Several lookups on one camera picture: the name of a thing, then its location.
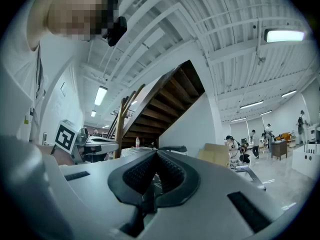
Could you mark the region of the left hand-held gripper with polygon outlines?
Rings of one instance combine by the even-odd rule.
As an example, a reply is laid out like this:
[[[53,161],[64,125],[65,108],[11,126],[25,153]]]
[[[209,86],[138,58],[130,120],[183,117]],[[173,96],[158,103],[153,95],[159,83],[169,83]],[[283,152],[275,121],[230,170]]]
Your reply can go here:
[[[119,148],[117,141],[101,136],[93,136],[87,128],[76,129],[65,119],[59,122],[54,147],[67,152],[76,164],[95,163],[105,160],[106,155]]]

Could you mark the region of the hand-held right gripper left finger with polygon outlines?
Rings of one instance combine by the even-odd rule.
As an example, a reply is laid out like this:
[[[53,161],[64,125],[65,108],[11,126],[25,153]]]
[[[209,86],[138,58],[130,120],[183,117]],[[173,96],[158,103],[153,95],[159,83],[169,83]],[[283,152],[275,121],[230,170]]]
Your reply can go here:
[[[110,173],[108,187],[121,203],[142,205],[143,195],[156,174],[156,156],[157,152],[151,150]]]

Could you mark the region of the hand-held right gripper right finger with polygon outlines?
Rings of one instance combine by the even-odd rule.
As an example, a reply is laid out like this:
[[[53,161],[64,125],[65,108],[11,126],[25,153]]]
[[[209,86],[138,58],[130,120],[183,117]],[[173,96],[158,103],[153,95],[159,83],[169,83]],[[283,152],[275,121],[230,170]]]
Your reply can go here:
[[[162,194],[155,198],[155,207],[171,208],[183,205],[198,190],[201,183],[199,173],[179,160],[175,153],[158,150],[156,156],[155,171],[161,182]]]

